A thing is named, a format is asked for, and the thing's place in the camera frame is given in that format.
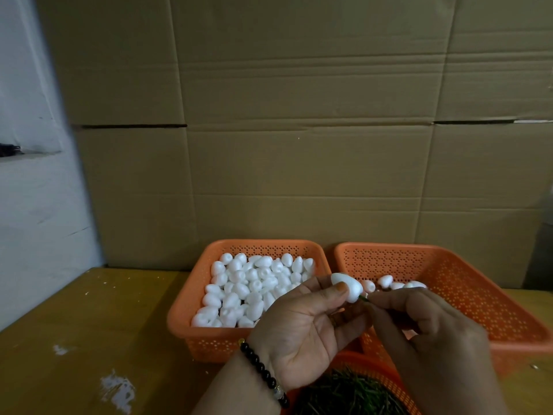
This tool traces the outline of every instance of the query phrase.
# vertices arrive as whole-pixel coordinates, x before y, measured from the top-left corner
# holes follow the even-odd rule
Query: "right hand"
[[[484,328],[424,288],[369,294],[374,328],[425,415],[505,415]],[[387,310],[416,324],[407,340]]]

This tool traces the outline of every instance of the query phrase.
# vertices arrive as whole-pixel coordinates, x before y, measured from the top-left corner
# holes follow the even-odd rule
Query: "wooden table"
[[[190,413],[219,366],[192,361],[166,329],[187,276],[94,268],[6,328],[0,413]],[[553,326],[552,294],[508,292]],[[533,363],[503,381],[515,414],[552,413],[553,357]]]

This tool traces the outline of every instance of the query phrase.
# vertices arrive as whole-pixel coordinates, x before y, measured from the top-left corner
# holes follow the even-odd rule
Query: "black bead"
[[[282,398],[278,399],[278,402],[280,403],[280,407],[282,409],[288,409],[290,407],[290,401],[288,400],[286,393]]]
[[[257,354],[253,354],[250,358],[249,358],[249,362],[252,363],[253,365],[259,363],[259,356]]]
[[[267,381],[269,377],[271,377],[270,372],[268,372],[267,370],[261,371],[261,378],[263,379],[263,381]]]
[[[277,386],[277,380],[274,377],[269,377],[266,381],[269,389],[274,389]]]

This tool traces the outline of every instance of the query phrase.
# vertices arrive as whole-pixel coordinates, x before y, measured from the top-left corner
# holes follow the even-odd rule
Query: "orange plastic basket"
[[[335,248],[339,271],[356,279],[425,283],[453,307],[486,328],[495,370],[506,376],[534,354],[553,352],[550,330],[480,271],[451,251],[418,244],[342,243]],[[363,352],[393,366],[375,332],[361,337]]]
[[[411,415],[420,415],[420,411],[416,407],[415,402],[405,391],[405,386],[399,378],[399,375],[386,364],[370,359],[357,352],[344,351],[339,352],[336,357],[334,357],[328,371],[332,369],[343,370],[346,367],[349,367],[357,374],[378,380],[405,405]],[[280,412],[281,415],[292,415],[294,413],[294,405],[300,392],[301,389],[292,390],[287,393],[290,399],[290,408],[282,410]]]
[[[248,337],[251,328],[193,328],[192,317],[202,307],[205,286],[211,281],[211,264],[225,253],[246,256],[269,255],[280,257],[290,253],[294,258],[313,258],[315,275],[328,275],[330,268],[321,246],[308,240],[232,239],[219,240],[207,246],[176,297],[167,316],[167,326],[173,335],[183,338],[192,357],[203,363],[225,363],[238,340]]]

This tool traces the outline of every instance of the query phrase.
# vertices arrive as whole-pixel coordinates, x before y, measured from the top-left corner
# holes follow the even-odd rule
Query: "fingernail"
[[[336,284],[334,286],[336,288],[336,290],[340,293],[345,293],[346,291],[349,290],[349,288],[347,287],[347,284],[344,282],[344,281],[340,281],[338,284]]]

